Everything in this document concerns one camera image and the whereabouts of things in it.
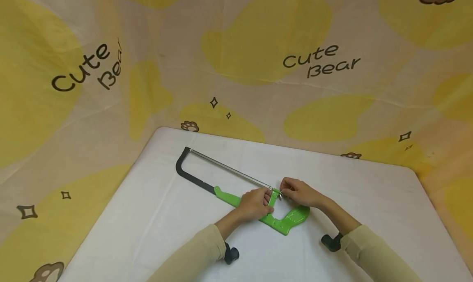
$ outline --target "green hacksaw handle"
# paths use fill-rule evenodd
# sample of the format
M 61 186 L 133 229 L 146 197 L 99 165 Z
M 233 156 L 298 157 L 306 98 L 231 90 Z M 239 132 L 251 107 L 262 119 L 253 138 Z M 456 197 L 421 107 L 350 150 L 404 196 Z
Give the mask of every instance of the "green hacksaw handle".
M 240 197 L 222 192 L 222 190 L 218 186 L 215 186 L 214 192 L 217 198 L 219 198 L 220 200 L 227 202 L 233 207 L 239 206 L 241 200 Z M 274 204 L 279 194 L 280 191 L 274 189 L 271 193 L 271 198 L 269 200 L 268 205 L 274 207 Z M 282 220 L 278 220 L 274 218 L 271 213 L 268 213 L 266 216 L 262 217 L 260 221 L 286 236 L 289 233 L 290 229 L 303 223 L 307 219 L 307 217 L 309 216 L 309 212 L 309 207 L 300 205 L 299 207 L 296 207 L 289 211 L 289 213 L 286 214 L 286 216 Z

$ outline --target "person's right hand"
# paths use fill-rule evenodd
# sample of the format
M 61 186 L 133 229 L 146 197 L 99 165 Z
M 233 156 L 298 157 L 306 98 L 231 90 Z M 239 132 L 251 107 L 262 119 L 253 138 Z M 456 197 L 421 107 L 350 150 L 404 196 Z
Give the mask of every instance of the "person's right hand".
M 296 201 L 298 204 L 320 208 L 328 198 L 311 188 L 302 180 L 284 177 L 280 185 L 283 195 Z
M 258 220 L 274 211 L 274 208 L 268 205 L 270 198 L 271 191 L 267 188 L 251 190 L 241 197 L 240 204 L 235 208 L 235 211 L 240 214 L 245 222 Z

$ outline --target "white tabletop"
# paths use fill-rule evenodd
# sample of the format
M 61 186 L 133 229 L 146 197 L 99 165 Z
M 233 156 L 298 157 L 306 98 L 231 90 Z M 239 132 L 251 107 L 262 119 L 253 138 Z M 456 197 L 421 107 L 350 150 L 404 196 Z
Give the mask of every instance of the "white tabletop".
M 473 282 L 408 168 L 170 128 L 152 136 L 60 282 L 145 282 L 198 230 L 231 210 L 176 173 L 186 146 L 276 188 L 284 176 L 304 180 L 382 236 L 423 281 Z M 193 154 L 183 168 L 234 195 L 257 188 Z M 277 201 L 274 216 L 283 218 L 291 205 Z M 320 243 L 326 233 L 338 232 L 314 209 L 287 236 L 248 223 L 227 239 L 240 251 L 239 260 L 218 262 L 198 281 L 371 281 L 345 252 L 329 252 Z

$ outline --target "yellow patterned backdrop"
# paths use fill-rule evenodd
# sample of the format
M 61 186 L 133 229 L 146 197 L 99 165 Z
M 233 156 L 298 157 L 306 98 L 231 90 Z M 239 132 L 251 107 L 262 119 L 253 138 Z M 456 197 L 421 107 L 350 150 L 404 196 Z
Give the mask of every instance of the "yellow patterned backdrop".
M 160 126 L 410 167 L 473 270 L 471 2 L 0 0 L 0 280 L 56 282 Z

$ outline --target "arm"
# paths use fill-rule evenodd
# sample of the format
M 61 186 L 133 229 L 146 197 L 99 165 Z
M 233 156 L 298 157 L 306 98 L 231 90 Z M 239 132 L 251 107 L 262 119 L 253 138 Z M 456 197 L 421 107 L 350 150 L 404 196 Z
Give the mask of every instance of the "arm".
M 271 191 L 256 189 L 244 194 L 239 207 L 207 226 L 172 254 L 147 282 L 194 281 L 206 268 L 225 256 L 224 240 L 242 223 L 258 220 L 273 211 Z
M 322 211 L 342 233 L 342 248 L 374 282 L 421 282 L 419 276 L 386 242 L 361 225 L 335 201 L 312 189 L 307 183 L 284 177 L 282 193 L 301 205 Z

